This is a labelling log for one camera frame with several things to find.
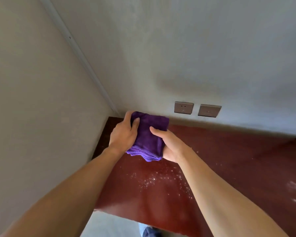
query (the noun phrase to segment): person's leg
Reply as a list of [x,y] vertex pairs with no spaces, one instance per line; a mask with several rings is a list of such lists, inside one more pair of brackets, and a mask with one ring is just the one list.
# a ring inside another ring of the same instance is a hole
[[138,223],[141,237],[162,237],[161,232],[157,228],[149,225]]

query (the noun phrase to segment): purple towel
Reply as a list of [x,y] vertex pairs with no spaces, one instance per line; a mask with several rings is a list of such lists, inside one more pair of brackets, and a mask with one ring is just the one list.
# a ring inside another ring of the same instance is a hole
[[161,160],[162,151],[165,146],[164,141],[162,138],[153,135],[149,127],[152,126],[158,130],[167,131],[169,118],[135,111],[130,120],[131,125],[138,117],[140,118],[140,122],[137,130],[137,138],[134,145],[126,152],[131,156],[141,155],[148,162]]

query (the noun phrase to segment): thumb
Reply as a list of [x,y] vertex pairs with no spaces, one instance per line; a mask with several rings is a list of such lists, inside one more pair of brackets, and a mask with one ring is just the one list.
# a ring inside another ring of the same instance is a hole
[[131,129],[132,132],[137,132],[139,121],[140,121],[139,117],[133,121],[132,129]]
[[150,127],[150,132],[158,137],[161,137],[161,138],[164,138],[167,133],[166,131],[161,131],[161,130],[155,129],[152,126]]

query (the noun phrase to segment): wall outlet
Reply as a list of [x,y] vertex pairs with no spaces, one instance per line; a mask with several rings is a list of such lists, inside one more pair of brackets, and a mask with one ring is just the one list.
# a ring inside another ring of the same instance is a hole
[[176,101],[174,103],[174,112],[191,115],[193,107],[194,103]]
[[198,115],[199,116],[206,116],[206,117],[214,117],[218,115],[219,111],[221,109],[220,105],[206,105],[201,104]]

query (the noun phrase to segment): red wooden table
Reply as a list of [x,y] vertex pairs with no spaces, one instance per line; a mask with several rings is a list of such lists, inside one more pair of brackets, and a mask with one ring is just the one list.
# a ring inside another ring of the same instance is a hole
[[[122,119],[109,118],[94,153]],[[296,140],[170,125],[210,168],[296,236]],[[187,236],[212,236],[180,167],[124,154],[95,209]]]

